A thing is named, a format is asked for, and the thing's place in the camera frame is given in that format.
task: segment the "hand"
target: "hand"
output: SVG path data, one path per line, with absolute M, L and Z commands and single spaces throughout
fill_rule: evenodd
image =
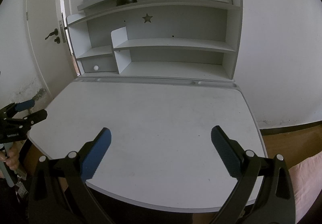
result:
M 16 170 L 19 166 L 19 151 L 17 144 L 14 142 L 6 158 L 4 153 L 0 151 L 0 160 L 5 162 L 11 170 Z

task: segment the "lantern base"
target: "lantern base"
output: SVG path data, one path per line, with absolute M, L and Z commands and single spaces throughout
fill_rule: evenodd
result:
M 121 6 L 129 3 L 137 3 L 137 0 L 117 0 L 116 6 Z

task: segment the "silver bolt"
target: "silver bolt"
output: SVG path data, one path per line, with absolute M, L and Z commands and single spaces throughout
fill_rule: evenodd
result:
M 40 158 L 39 158 L 39 161 L 40 162 L 44 162 L 46 160 L 46 156 L 41 156 Z
M 68 153 L 68 158 L 75 158 L 77 156 L 77 153 L 75 151 L 71 151 L 70 153 Z
M 248 157 L 253 157 L 255 155 L 255 153 L 253 151 L 251 151 L 251 150 L 246 150 L 246 155 Z
M 276 155 L 276 157 L 277 157 L 277 159 L 278 159 L 278 160 L 280 160 L 280 161 L 284 160 L 284 157 L 283 157 L 283 155 L 282 155 L 282 154 L 277 154 L 277 155 Z

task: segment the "door handle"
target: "door handle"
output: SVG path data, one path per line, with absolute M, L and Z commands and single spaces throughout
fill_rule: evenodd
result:
M 57 44 L 60 44 L 60 38 L 59 38 L 59 37 L 57 37 L 57 38 L 54 40 L 54 42 L 56 42 Z
M 51 32 L 46 38 L 45 40 L 47 40 L 50 36 L 53 36 L 53 35 L 58 35 L 58 29 L 55 29 L 53 32 Z

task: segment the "door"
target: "door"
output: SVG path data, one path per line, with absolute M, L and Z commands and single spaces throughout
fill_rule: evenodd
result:
M 63 23 L 60 0 L 26 0 L 26 7 L 35 67 L 54 98 L 77 77 L 68 43 L 62 37 L 63 27 L 59 25 Z

